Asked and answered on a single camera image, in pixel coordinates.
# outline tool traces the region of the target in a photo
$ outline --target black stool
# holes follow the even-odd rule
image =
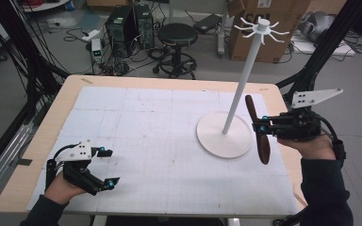
[[[158,62],[153,68],[154,73],[158,73],[159,68],[169,75],[177,77],[190,73],[192,79],[195,75],[192,71],[196,69],[196,60],[187,54],[181,53],[181,48],[190,46],[198,40],[198,33],[193,27],[186,24],[167,24],[158,31],[158,38],[165,45],[174,49],[174,53],[169,53]]]

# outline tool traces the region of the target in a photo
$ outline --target white metal bracket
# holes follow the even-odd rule
[[[92,159],[91,143],[89,140],[80,142],[73,148],[63,150],[57,157],[57,162],[80,161]]]
[[[292,108],[316,105],[342,93],[343,89],[314,90],[293,93]]]

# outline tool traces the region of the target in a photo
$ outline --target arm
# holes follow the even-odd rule
[[[77,186],[71,185],[64,180],[61,172],[41,195],[34,205],[26,220],[21,222],[21,226],[53,226],[58,225],[64,208],[74,196],[85,193]]]
[[[326,135],[309,141],[278,139],[302,155],[302,191],[308,203],[301,226],[353,225],[352,211],[347,203],[340,162],[335,158],[331,141]]]

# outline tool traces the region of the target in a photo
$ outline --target hand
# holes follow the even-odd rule
[[[84,193],[86,193],[85,190],[79,188],[78,186],[74,186],[66,181],[63,178],[63,171],[61,171],[52,182],[52,184],[48,187],[48,189],[46,189],[43,196],[53,202],[65,204],[69,202],[72,197]]]
[[[330,138],[322,134],[311,140],[277,139],[278,143],[296,149],[305,159],[336,160]]]

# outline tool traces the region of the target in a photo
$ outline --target round stool seat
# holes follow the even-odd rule
[[[166,24],[158,31],[158,38],[170,46],[190,46],[198,40],[198,33],[190,25]]]

